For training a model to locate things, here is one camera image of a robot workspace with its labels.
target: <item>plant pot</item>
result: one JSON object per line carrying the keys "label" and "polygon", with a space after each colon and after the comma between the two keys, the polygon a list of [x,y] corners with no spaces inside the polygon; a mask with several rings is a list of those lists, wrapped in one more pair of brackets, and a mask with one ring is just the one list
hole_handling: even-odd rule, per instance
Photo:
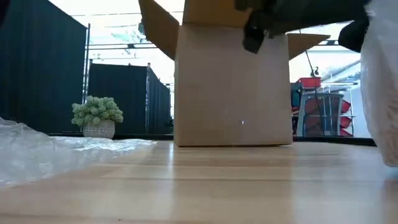
{"label": "plant pot", "polygon": [[84,137],[112,139],[114,136],[114,121],[104,120],[98,125],[86,124],[83,127],[83,135]]}

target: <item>box flap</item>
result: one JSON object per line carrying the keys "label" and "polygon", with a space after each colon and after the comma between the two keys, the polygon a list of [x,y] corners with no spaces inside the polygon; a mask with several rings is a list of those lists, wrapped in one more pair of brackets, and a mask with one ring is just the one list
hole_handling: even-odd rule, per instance
{"label": "box flap", "polygon": [[244,27],[250,10],[235,10],[234,0],[185,0],[183,24]]}
{"label": "box flap", "polygon": [[289,60],[292,60],[306,50],[329,38],[329,35],[319,34],[287,34],[287,40],[289,43]]}
{"label": "box flap", "polygon": [[154,0],[139,0],[139,6],[147,40],[174,60],[180,23]]}

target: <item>red object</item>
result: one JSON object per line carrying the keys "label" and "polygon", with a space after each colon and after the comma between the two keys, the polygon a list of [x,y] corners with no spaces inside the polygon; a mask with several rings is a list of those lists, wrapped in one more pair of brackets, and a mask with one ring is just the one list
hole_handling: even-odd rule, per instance
{"label": "red object", "polygon": [[343,137],[353,137],[353,135],[349,132],[347,132],[346,130],[344,130],[343,128],[340,129],[340,136]]}
{"label": "red object", "polygon": [[343,100],[343,105],[341,106],[341,113],[347,113],[348,110],[351,108],[351,103]]}
{"label": "red object", "polygon": [[321,78],[300,78],[299,83],[303,84],[304,88],[318,88],[321,87]]}
{"label": "red object", "polygon": [[351,118],[340,117],[340,127],[342,127],[342,128],[348,128],[348,126],[351,124],[351,122],[352,122]]}

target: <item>white plastic bag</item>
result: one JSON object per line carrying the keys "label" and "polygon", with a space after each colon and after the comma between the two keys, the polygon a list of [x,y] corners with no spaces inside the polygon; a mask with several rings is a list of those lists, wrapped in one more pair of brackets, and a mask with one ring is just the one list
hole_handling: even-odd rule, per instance
{"label": "white plastic bag", "polygon": [[373,0],[361,51],[368,129],[388,166],[398,166],[398,0]]}

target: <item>potted plant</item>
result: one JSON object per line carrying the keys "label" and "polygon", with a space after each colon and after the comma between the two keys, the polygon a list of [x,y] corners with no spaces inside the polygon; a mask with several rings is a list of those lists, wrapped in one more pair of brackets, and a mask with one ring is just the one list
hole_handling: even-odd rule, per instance
{"label": "potted plant", "polygon": [[83,105],[72,104],[72,124],[83,127],[85,137],[113,138],[114,123],[123,122],[123,112],[113,98],[89,96]]}

